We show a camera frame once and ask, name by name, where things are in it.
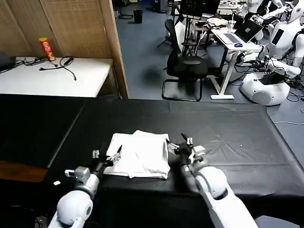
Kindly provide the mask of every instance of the folded cloth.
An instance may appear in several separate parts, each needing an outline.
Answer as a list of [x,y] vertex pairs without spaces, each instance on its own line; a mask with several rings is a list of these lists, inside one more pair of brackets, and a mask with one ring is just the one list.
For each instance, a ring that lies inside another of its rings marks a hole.
[[113,134],[106,155],[116,154],[122,145],[121,159],[106,168],[104,174],[167,179],[170,167],[166,139],[169,139],[168,134],[142,131]]
[[214,26],[221,26],[221,25],[227,25],[228,21],[225,19],[219,19],[219,18],[209,18],[207,20],[208,23],[213,24]]

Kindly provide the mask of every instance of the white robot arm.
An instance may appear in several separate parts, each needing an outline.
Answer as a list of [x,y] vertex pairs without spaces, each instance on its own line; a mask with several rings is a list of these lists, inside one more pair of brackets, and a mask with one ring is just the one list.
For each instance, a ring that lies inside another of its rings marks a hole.
[[286,72],[286,74],[289,75],[289,78],[294,78],[301,73],[301,69],[299,67],[288,65],[287,63],[278,61],[275,58],[270,58],[266,63],[266,67],[267,69],[276,71],[279,74],[284,74],[284,72]]
[[[281,0],[271,0],[278,8],[283,7]],[[262,3],[268,4],[269,0],[248,0],[248,12],[252,14],[257,13],[257,9]]]
[[222,170],[208,166],[195,172],[194,177],[216,228],[258,228],[244,203],[228,185]]
[[189,188],[196,186],[207,204],[215,228],[258,228],[244,203],[233,193],[224,172],[208,166],[204,153],[195,151],[192,138],[182,136],[186,142],[173,144],[174,153],[180,155]]
[[286,9],[287,9],[286,6],[282,6],[268,14],[265,14],[263,16],[257,16],[256,21],[257,21],[257,23],[262,24],[264,22],[264,20],[274,17],[277,14],[284,13],[286,11]]
[[121,149],[117,154],[99,162],[91,173],[89,168],[79,166],[76,170],[66,170],[67,177],[75,177],[77,184],[73,191],[63,196],[58,204],[48,228],[82,228],[93,210],[93,198],[99,185],[99,176],[106,167],[113,166],[121,158]]

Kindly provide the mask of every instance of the office chair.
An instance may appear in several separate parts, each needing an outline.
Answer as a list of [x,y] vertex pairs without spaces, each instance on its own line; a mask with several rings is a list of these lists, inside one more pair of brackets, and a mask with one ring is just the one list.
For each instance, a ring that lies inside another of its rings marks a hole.
[[[171,35],[171,45],[173,51],[171,52],[167,61],[167,74],[170,76],[178,77],[179,79],[165,79],[162,84],[161,97],[166,100],[174,101],[200,101],[202,97],[203,79],[207,76],[208,67],[205,61],[198,56],[181,56],[181,50],[177,42],[174,22],[171,19],[165,21],[165,27]],[[196,46],[196,43],[182,43],[185,47]],[[166,97],[165,86],[166,82],[184,82],[184,83],[195,83],[200,80],[199,84],[199,98],[198,99],[183,99]]]

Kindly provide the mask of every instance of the red can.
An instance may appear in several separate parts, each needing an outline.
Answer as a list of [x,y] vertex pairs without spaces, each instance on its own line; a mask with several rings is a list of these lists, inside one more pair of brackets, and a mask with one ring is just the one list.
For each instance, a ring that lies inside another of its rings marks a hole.
[[42,45],[42,48],[43,48],[44,52],[47,55],[48,60],[49,61],[56,60],[56,57],[55,57],[55,55],[53,53],[53,49],[52,49],[52,47],[51,47],[51,45],[50,45],[50,43],[48,41],[48,38],[42,37],[42,38],[39,39],[39,41],[40,41],[40,43]]

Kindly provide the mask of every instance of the white desk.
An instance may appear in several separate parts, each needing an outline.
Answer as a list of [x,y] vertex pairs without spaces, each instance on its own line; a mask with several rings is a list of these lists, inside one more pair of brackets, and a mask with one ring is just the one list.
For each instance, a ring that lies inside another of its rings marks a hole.
[[245,50],[259,51],[260,46],[254,44],[252,42],[249,42],[248,44],[242,43],[243,47],[238,48],[238,47],[235,47],[234,44],[225,44],[225,42],[219,37],[219,34],[225,32],[225,31],[219,30],[219,29],[212,29],[211,32],[221,41],[221,43],[225,46],[225,48],[227,48],[230,51],[235,51],[235,53],[232,55],[228,68],[227,68],[226,72],[224,73],[224,80],[223,80],[221,86],[219,86],[218,82],[216,81],[216,79],[213,75],[208,76],[211,79],[211,81],[218,93],[218,95],[211,95],[210,97],[212,100],[234,99],[233,95],[225,95],[224,93],[225,93],[227,84],[229,82],[231,73],[234,69],[234,65],[237,61],[238,54],[240,51],[245,51]]
[[[61,58],[53,63],[59,64]],[[117,93],[111,59],[75,58],[67,68],[74,72],[77,80],[65,69],[39,71],[53,68],[49,62],[35,66],[21,65],[0,74],[0,94],[51,95],[96,97],[107,77],[112,91]]]

